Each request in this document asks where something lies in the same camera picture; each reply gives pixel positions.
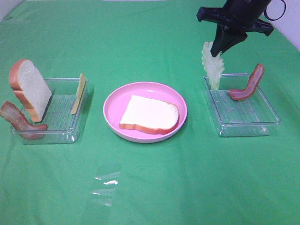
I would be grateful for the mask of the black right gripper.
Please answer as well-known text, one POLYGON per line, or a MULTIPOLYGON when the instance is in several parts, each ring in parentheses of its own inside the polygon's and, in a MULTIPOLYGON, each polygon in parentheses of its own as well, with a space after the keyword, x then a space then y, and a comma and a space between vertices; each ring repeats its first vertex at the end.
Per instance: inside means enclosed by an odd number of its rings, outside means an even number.
POLYGON ((216 57, 247 39, 246 32, 259 32, 269 36, 274 30, 269 22, 259 17, 269 5, 269 0, 228 0, 223 7, 200 7, 198 21, 217 24, 210 53, 216 57))

